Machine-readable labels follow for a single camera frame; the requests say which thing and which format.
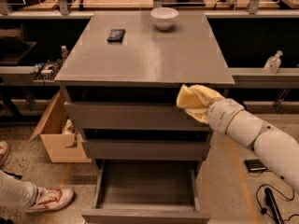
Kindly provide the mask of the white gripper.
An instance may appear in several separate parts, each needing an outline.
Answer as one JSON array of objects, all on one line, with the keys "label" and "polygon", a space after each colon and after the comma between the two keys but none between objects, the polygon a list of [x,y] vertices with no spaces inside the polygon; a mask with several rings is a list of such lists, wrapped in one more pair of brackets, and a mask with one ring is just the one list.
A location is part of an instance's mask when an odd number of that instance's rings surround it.
[{"label": "white gripper", "polygon": [[195,120],[208,124],[214,132],[226,134],[233,117],[245,110],[243,105],[233,99],[224,99],[219,92],[209,87],[192,85],[190,91],[201,106],[209,108],[185,108],[184,111]]}]

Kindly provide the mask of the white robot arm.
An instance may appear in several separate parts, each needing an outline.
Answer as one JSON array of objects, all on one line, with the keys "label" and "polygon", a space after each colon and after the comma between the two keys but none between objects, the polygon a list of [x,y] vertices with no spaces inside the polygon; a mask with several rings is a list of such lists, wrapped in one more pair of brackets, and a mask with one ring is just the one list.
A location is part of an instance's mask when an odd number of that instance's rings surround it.
[{"label": "white robot arm", "polygon": [[214,132],[253,148],[266,168],[299,192],[299,144],[292,136],[254,116],[237,101],[202,85],[182,85],[177,107]]}]

